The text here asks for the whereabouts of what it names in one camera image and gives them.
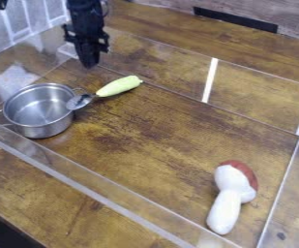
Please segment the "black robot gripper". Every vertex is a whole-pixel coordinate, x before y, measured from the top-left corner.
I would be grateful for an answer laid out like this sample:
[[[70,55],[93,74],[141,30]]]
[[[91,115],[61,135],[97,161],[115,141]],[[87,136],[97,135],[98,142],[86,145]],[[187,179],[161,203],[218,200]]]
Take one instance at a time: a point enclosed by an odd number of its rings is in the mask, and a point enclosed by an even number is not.
[[[91,69],[99,64],[101,52],[109,52],[105,18],[107,0],[66,0],[71,23],[63,25],[65,40],[75,45],[82,65]]]

